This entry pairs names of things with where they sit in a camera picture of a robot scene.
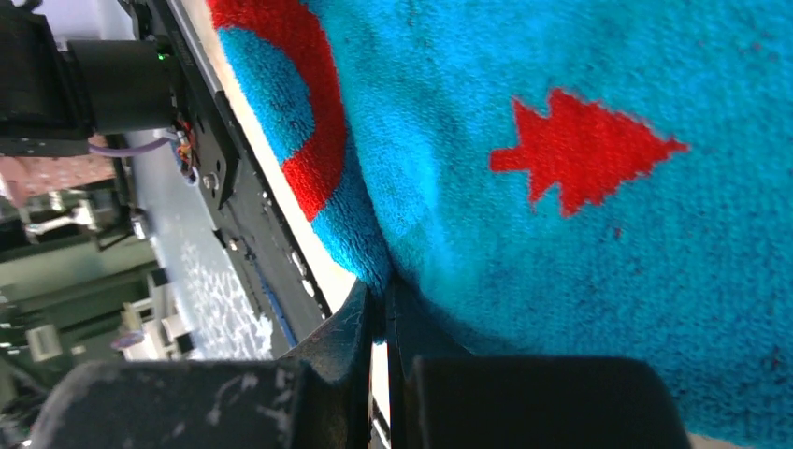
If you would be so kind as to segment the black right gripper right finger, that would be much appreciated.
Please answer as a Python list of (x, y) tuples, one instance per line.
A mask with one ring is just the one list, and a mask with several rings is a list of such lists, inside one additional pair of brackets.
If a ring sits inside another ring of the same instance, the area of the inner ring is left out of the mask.
[(401, 279), (386, 289), (395, 448), (686, 448), (670, 393), (644, 362), (477, 356)]

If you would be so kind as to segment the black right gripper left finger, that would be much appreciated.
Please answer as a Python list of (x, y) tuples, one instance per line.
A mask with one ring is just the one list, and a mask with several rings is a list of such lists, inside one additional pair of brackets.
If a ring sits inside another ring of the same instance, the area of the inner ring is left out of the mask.
[(52, 390), (35, 448), (366, 448), (372, 306), (363, 284), (275, 360), (91, 362)]

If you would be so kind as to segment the red blue patterned towel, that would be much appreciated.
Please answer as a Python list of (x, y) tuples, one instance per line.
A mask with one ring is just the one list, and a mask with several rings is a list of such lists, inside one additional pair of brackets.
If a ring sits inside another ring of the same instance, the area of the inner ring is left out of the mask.
[(212, 1), (331, 256), (479, 353), (648, 362), (792, 444), (788, 1)]

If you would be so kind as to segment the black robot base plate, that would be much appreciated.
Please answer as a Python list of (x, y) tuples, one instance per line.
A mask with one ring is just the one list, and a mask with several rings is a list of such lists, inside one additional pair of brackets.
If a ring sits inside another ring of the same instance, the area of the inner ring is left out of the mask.
[(126, 1), (136, 37), (163, 45), (201, 160), (197, 182), (169, 149), (134, 161), (148, 238), (201, 360), (268, 360), (343, 303), (325, 294), (180, 1)]

